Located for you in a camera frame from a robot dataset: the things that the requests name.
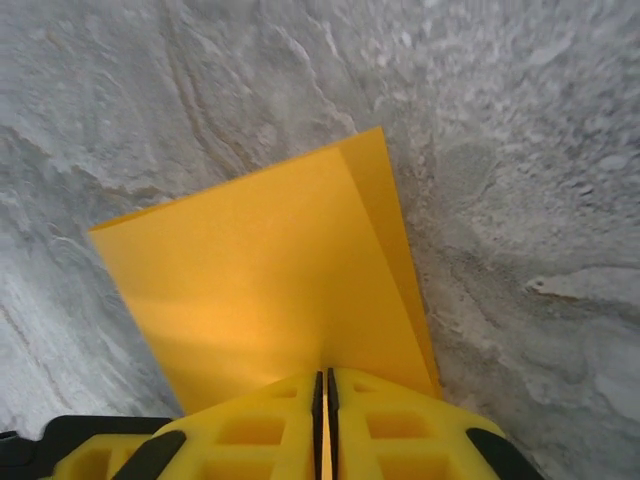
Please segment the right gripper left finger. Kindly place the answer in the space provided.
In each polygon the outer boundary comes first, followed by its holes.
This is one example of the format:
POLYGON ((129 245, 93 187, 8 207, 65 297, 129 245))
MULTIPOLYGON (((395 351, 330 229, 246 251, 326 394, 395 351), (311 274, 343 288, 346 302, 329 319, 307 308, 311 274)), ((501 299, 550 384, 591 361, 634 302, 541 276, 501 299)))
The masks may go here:
POLYGON ((296 375, 152 434, 98 434, 52 480, 323 480, 322 396, 322 373, 296 375))

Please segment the orange square paper sheet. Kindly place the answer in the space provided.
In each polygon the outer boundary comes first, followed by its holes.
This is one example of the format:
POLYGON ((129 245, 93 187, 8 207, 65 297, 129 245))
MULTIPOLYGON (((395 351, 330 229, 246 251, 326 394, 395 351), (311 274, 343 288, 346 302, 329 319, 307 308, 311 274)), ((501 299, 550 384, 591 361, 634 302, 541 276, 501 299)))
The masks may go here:
POLYGON ((330 368, 442 393, 381 128, 89 235, 183 417, 317 372, 324 413, 330 368))

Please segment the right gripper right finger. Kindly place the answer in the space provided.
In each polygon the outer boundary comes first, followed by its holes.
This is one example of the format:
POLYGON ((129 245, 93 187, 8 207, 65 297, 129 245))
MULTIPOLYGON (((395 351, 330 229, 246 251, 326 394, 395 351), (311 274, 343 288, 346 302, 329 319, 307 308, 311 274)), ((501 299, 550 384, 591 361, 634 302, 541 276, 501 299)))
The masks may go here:
POLYGON ((327 480, 545 480, 492 421, 359 370, 327 371, 327 480))

